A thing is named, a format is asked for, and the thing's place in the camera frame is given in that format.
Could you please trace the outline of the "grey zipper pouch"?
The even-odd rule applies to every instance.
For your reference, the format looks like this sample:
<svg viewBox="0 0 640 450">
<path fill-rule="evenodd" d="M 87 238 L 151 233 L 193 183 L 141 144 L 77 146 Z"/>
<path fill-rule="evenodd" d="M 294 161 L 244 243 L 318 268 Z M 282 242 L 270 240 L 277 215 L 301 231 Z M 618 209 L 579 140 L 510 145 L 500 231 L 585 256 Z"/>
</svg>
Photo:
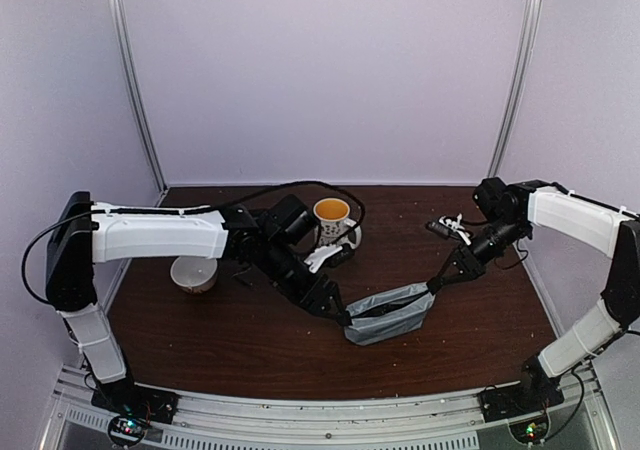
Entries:
<svg viewBox="0 0 640 450">
<path fill-rule="evenodd" d="M 358 346 L 373 345 L 419 330 L 435 302 L 426 282 L 377 293 L 349 304 L 344 336 Z"/>
</svg>

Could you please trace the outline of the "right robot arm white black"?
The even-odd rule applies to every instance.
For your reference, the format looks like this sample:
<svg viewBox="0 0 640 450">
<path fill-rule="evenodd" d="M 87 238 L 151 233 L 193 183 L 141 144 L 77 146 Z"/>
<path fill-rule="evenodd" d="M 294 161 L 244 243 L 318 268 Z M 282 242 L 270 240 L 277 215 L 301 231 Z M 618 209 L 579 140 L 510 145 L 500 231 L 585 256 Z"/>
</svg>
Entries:
<svg viewBox="0 0 640 450">
<path fill-rule="evenodd" d="M 468 235 L 466 222 L 440 220 L 429 229 L 457 246 L 439 272 L 427 283 L 431 295 L 483 276 L 489 263 L 507 247 L 535 232 L 555 243 L 551 254 L 562 250 L 589 253 L 591 263 L 604 271 L 588 271 L 584 283 L 600 283 L 593 305 L 577 317 L 563 335 L 523 365 L 523 382 L 513 389 L 519 410 L 535 410 L 555 391 L 560 379 L 586 359 L 599 356 L 639 319 L 639 215 L 582 196 L 557 182 L 529 180 L 507 184 L 498 177 L 481 181 L 472 194 L 484 217 L 479 230 Z"/>
</svg>

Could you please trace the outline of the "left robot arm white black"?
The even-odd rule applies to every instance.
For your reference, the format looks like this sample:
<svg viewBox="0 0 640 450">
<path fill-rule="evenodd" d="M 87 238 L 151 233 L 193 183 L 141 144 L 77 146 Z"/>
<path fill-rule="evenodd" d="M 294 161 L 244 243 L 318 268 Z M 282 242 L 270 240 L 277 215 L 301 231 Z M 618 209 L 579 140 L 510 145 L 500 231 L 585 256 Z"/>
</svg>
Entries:
<svg viewBox="0 0 640 450">
<path fill-rule="evenodd" d="M 318 218 L 294 195 L 266 210 L 249 210 L 240 203 L 117 207 L 76 192 L 47 244 L 45 295 L 75 336 L 98 391 L 121 413 L 133 414 L 143 406 L 144 394 L 98 302 L 94 265 L 155 257 L 248 263 L 297 307 L 347 326 L 351 317 L 339 287 L 320 271 L 323 258 L 305 262 L 293 250 L 318 225 Z"/>
</svg>

